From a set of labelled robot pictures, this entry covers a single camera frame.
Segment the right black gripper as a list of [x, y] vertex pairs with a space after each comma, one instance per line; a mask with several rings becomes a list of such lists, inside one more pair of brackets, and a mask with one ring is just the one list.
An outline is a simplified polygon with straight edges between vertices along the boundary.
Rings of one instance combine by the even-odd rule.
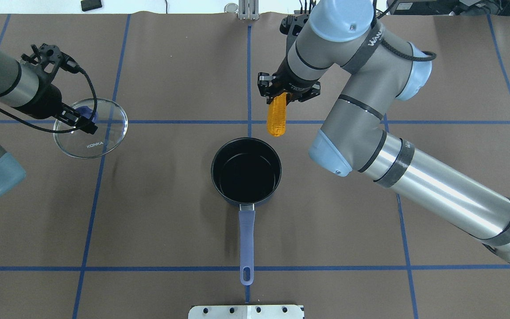
[[317, 80], [307, 80], [298, 77], [283, 60], [273, 74], [259, 72], [257, 74], [259, 94], [265, 97], [267, 105], [282, 93], [286, 93], [286, 101], [304, 102], [321, 94], [321, 84]]

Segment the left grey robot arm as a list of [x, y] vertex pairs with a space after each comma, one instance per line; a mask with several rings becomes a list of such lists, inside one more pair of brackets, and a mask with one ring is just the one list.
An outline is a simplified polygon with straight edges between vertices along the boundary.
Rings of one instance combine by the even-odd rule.
[[[61, 91], [53, 85], [60, 69], [71, 74], [84, 75], [91, 93], [95, 93], [87, 72], [57, 45], [32, 45], [31, 54], [22, 54], [20, 60], [12, 58], [0, 50], [0, 103], [33, 119], [44, 120], [53, 117], [67, 125], [68, 129], [47, 129], [6, 111], [0, 113], [41, 132], [62, 135], [82, 131], [93, 135], [97, 131], [97, 107], [91, 113], [80, 112], [62, 101]], [[26, 177], [26, 171], [0, 145], [0, 197], [17, 186]]]

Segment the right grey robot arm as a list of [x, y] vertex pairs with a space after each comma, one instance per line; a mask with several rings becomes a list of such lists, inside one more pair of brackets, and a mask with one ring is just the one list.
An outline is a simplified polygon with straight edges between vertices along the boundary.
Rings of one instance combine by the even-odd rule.
[[413, 229], [402, 229], [403, 267], [413, 270], [502, 269], [507, 261], [479, 240], [504, 235], [510, 226], [510, 17], [396, 16], [397, 34], [421, 45], [438, 45], [432, 78], [406, 106], [399, 102], [381, 121], [386, 134], [368, 170], [340, 182], [304, 160], [286, 170], [301, 195], [303, 232], [288, 236], [286, 267], [344, 270], [366, 267], [354, 253], [390, 253], [375, 244], [388, 229], [366, 224], [395, 219], [375, 210], [375, 200], [397, 192], [399, 209], [411, 203], [422, 213], [417, 228], [428, 240], [415, 259]]

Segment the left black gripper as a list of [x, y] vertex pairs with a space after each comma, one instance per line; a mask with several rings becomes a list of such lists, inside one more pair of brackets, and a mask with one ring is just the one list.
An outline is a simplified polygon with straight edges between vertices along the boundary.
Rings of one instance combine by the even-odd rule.
[[77, 107], [66, 105], [62, 101], [61, 91], [52, 84], [37, 91], [34, 99], [25, 105], [25, 114], [39, 120], [54, 117], [72, 127], [63, 130], [62, 133], [81, 130], [93, 135], [98, 129], [95, 123], [97, 111], [86, 105]]

